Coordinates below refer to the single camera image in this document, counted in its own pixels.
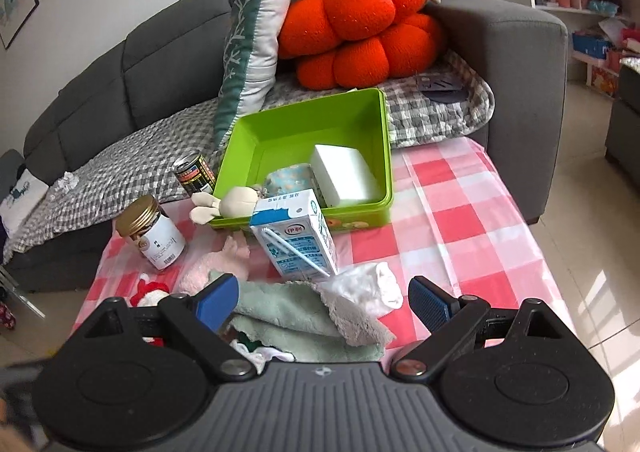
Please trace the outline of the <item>black drink can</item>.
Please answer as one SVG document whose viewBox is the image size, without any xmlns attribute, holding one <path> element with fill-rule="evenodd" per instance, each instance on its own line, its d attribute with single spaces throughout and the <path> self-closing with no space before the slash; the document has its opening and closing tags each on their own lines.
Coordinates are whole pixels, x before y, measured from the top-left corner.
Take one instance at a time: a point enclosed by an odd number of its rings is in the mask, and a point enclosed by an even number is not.
<svg viewBox="0 0 640 452">
<path fill-rule="evenodd" d="M 215 176 L 200 152 L 177 158 L 172 171 L 187 194 L 214 192 Z"/>
</svg>

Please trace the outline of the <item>red white santa plush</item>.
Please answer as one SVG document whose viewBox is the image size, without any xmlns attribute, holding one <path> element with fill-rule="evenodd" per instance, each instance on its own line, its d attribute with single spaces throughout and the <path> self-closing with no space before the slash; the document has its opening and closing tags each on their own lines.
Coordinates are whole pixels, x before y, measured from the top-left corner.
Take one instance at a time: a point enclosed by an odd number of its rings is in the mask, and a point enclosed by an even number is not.
<svg viewBox="0 0 640 452">
<path fill-rule="evenodd" d="M 154 307 L 169 294 L 170 288 L 165 283 L 152 281 L 147 274 L 141 273 L 129 303 L 131 307 Z"/>
</svg>

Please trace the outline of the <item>gold lid white jar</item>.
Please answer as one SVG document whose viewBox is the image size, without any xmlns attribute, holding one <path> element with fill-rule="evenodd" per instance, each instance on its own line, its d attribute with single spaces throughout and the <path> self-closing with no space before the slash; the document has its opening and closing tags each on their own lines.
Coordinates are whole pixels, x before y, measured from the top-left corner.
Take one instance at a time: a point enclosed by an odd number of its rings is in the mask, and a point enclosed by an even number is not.
<svg viewBox="0 0 640 452">
<path fill-rule="evenodd" d="M 173 264 L 186 248 L 182 233 L 151 194 L 126 207 L 116 218 L 115 228 L 157 270 Z"/>
</svg>

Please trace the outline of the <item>lime green plastic bin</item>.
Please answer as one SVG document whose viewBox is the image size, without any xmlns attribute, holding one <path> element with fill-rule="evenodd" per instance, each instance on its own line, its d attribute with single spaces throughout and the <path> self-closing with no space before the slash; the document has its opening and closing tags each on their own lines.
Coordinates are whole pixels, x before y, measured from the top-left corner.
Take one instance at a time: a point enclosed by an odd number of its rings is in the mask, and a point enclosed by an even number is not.
<svg viewBox="0 0 640 452">
<path fill-rule="evenodd" d="M 394 188 L 383 91 L 354 90 L 240 118 L 219 168 L 214 195 L 261 186 L 274 172 L 308 164 L 332 230 L 390 223 Z"/>
</svg>

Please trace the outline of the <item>red white checkered tablecloth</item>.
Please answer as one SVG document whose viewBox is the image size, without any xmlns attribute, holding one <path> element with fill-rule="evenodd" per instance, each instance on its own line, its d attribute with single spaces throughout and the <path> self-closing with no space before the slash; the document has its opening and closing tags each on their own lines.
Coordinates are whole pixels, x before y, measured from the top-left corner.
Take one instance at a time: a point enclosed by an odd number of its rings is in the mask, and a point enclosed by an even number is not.
<svg viewBox="0 0 640 452">
<path fill-rule="evenodd" d="M 386 261 L 405 297 L 400 309 L 380 319 L 397 337 L 387 346 L 383 362 L 396 349 L 428 336 L 407 302 L 414 276 L 425 276 L 454 296 L 480 296 L 497 308 L 518 308 L 526 298 L 542 299 L 575 333 L 541 249 L 478 143 L 457 138 L 394 151 L 392 166 L 390 224 L 332 231 L 341 271 Z M 136 294 L 141 273 L 173 288 L 198 258 L 221 250 L 231 233 L 192 224 L 188 200 L 163 206 L 186 239 L 180 258 L 157 271 L 114 229 L 72 333 L 105 298 L 128 300 Z"/>
</svg>

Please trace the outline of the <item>grey checkered sofa blanket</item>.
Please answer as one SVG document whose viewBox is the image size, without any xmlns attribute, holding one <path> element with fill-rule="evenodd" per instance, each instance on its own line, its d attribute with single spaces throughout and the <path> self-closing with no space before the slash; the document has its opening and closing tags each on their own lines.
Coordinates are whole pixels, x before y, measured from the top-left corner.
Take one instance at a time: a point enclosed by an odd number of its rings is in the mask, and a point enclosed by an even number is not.
<svg viewBox="0 0 640 452">
<path fill-rule="evenodd" d="M 4 264 L 30 268 L 62 256 L 66 248 L 77 252 L 82 244 L 96 241 L 101 224 L 142 194 L 152 193 L 161 202 L 184 198 L 186 192 L 171 171 L 183 154 L 198 151 L 210 166 L 220 163 L 224 148 L 214 143 L 216 100 L 131 130 L 122 82 L 114 80 L 97 90 L 91 80 L 104 75 L 108 60 L 102 56 L 88 74 L 75 78 L 29 131 L 22 165 L 49 190 L 17 234 L 2 245 Z M 488 83 L 457 53 L 448 52 L 445 60 L 469 90 L 464 102 L 428 100 L 413 77 L 381 84 L 393 148 L 467 136 L 494 114 L 495 97 Z M 84 89 L 96 94 L 74 108 L 73 99 Z M 52 188 L 64 172 L 79 178 L 66 194 Z"/>
</svg>

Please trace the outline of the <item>grey fabric sofa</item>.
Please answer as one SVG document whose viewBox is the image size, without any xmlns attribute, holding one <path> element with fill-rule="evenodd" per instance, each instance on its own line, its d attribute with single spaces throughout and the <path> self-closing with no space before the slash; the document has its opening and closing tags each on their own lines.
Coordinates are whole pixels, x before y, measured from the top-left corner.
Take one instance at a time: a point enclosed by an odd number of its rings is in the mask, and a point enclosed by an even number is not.
<svg viewBox="0 0 640 452">
<path fill-rule="evenodd" d="M 179 0 L 102 54 L 110 59 L 104 65 L 105 73 L 91 80 L 97 90 L 114 80 L 122 82 L 131 130 L 216 100 L 231 3 Z M 444 29 L 452 52 L 492 90 L 494 114 L 471 138 L 487 150 L 523 218 L 537 221 L 547 206 L 560 143 L 568 43 L 565 25 L 546 12 L 503 0 L 442 0 L 424 12 Z M 102 56 L 75 78 L 88 74 Z M 73 107 L 95 94 L 89 89 L 79 91 Z M 20 155 L 2 153 L 3 182 L 12 180 L 23 166 L 32 126 Z M 2 264 L 29 293 L 86 288 L 110 238 L 111 221 L 98 227 L 96 241 L 82 244 L 77 252 L 66 248 L 62 256 L 30 268 Z"/>
</svg>

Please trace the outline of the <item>white deer print pillow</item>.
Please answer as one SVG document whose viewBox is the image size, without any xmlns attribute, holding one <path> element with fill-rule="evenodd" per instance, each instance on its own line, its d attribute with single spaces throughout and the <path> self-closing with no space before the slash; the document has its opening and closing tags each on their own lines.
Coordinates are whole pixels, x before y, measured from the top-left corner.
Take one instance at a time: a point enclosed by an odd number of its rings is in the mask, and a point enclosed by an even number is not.
<svg viewBox="0 0 640 452">
<path fill-rule="evenodd" d="M 13 238 L 32 211 L 46 197 L 49 186 L 25 169 L 1 203 L 1 221 L 6 235 Z"/>
</svg>

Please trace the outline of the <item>green grey fluffy towel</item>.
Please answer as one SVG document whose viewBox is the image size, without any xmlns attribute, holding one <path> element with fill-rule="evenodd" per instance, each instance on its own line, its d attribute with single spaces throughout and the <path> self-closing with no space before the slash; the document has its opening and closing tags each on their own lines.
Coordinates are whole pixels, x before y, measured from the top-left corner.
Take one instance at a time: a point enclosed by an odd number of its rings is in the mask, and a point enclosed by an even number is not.
<svg viewBox="0 0 640 452">
<path fill-rule="evenodd" d="M 381 360 L 395 335 L 381 318 L 314 289 L 315 282 L 326 280 L 243 282 L 228 327 L 299 362 Z"/>
</svg>

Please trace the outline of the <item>white glove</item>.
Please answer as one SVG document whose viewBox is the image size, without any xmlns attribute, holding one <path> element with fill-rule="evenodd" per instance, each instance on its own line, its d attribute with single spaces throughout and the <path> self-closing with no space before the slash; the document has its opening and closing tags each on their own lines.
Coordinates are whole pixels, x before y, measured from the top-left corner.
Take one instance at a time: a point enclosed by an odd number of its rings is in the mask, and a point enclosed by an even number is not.
<svg viewBox="0 0 640 452">
<path fill-rule="evenodd" d="M 329 280 L 315 282 L 314 289 L 349 300 L 377 319 L 404 303 L 396 276 L 386 261 L 360 264 Z"/>
</svg>

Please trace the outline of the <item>light blue patterned cloth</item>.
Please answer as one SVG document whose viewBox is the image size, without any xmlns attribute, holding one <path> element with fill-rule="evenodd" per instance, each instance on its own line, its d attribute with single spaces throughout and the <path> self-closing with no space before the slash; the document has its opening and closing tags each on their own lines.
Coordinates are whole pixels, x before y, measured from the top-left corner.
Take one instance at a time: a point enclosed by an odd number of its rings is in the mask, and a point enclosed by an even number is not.
<svg viewBox="0 0 640 452">
<path fill-rule="evenodd" d="M 295 164 L 280 168 L 266 175 L 262 184 L 262 196 L 272 198 L 282 194 L 289 194 L 316 188 L 314 172 L 308 163 Z"/>
</svg>

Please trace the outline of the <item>white sponge block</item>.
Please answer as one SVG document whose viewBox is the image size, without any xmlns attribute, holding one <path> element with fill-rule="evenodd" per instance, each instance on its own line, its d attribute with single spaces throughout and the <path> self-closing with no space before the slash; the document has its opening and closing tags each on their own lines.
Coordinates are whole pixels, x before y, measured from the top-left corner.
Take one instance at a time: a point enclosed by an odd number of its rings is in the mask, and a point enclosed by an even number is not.
<svg viewBox="0 0 640 452">
<path fill-rule="evenodd" d="M 328 207 L 371 203 L 382 198 L 374 175 L 357 149 L 316 144 L 309 164 Z"/>
</svg>

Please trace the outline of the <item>beige plush bunny toy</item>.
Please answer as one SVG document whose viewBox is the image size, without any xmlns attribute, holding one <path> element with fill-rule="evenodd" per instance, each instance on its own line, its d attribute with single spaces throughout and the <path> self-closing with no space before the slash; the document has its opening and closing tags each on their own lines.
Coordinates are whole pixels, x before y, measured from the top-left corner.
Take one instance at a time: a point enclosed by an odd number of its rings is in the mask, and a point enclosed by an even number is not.
<svg viewBox="0 0 640 452">
<path fill-rule="evenodd" d="M 234 186 L 223 198 L 216 198 L 207 192 L 195 192 L 191 195 L 194 207 L 189 217 L 194 224 L 208 224 L 218 217 L 249 217 L 262 194 L 252 186 Z"/>
</svg>

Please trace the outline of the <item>black hand fan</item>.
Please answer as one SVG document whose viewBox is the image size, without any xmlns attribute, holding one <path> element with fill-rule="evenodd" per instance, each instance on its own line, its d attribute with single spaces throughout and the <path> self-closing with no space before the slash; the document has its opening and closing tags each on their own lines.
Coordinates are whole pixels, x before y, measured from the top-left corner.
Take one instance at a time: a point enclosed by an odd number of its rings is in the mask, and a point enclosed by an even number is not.
<svg viewBox="0 0 640 452">
<path fill-rule="evenodd" d="M 416 75 L 416 86 L 428 100 L 437 103 L 464 102 L 469 90 L 462 80 L 451 72 L 429 72 Z"/>
</svg>

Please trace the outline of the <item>green white leaf pillow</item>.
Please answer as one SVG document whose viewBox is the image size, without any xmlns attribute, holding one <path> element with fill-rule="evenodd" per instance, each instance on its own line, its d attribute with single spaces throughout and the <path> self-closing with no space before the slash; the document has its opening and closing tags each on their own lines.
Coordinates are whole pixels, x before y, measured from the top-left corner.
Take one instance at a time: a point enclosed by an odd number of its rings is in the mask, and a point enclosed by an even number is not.
<svg viewBox="0 0 640 452">
<path fill-rule="evenodd" d="M 214 115 L 214 143 L 224 146 L 236 121 L 259 111 L 276 81 L 278 36 L 291 0 L 233 0 Z"/>
</svg>

